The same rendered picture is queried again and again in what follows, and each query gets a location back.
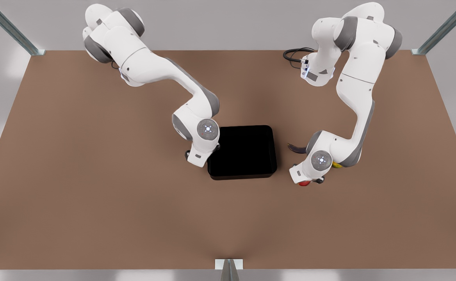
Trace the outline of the black square tray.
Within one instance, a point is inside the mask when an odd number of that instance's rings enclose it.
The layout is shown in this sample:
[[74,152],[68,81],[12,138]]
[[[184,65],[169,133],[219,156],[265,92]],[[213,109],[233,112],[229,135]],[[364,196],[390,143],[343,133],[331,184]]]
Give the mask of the black square tray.
[[221,127],[219,145],[207,162],[214,180],[268,178],[277,170],[273,130],[268,125]]

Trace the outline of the silver frame post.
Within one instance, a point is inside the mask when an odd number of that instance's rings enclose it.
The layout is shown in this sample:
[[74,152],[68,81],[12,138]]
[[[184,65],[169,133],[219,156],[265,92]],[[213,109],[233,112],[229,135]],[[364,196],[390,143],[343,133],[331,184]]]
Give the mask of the silver frame post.
[[239,281],[238,270],[243,270],[243,259],[215,259],[214,268],[221,270],[220,281]]
[[455,27],[456,11],[419,48],[411,49],[412,55],[426,55]]
[[45,50],[38,49],[18,28],[0,11],[0,27],[5,30],[31,56],[42,56]]

